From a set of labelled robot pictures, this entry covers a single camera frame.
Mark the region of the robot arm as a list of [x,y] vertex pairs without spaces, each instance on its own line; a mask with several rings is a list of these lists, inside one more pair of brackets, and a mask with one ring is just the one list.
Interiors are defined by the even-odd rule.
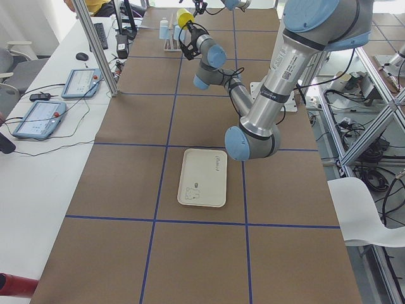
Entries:
[[[240,0],[220,0],[220,2],[224,5],[223,8],[226,8],[230,11],[238,8],[242,11],[245,11],[251,4],[251,0],[245,0],[245,1],[240,1]],[[216,13],[210,13],[207,11],[208,3],[203,0],[193,0],[195,10],[193,12],[193,16],[197,15],[203,15],[205,12],[209,15],[216,15],[219,12]]]
[[234,160],[266,158],[280,147],[278,114],[289,99],[312,56],[341,51],[369,41],[373,1],[287,1],[278,33],[283,43],[253,98],[236,71],[224,70],[226,54],[193,17],[177,18],[190,32],[181,49],[188,60],[201,55],[194,85],[224,87],[239,112],[239,124],[225,133],[225,147]]

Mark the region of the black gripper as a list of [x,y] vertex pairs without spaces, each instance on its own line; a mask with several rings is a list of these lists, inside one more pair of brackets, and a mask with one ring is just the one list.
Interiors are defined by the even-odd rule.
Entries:
[[[208,6],[207,2],[204,0],[193,0],[195,10],[193,16],[202,15]],[[193,51],[198,50],[197,40],[200,36],[205,35],[206,31],[201,28],[196,28],[195,23],[192,21],[188,21],[185,24],[185,28],[190,32],[190,43],[192,46]]]

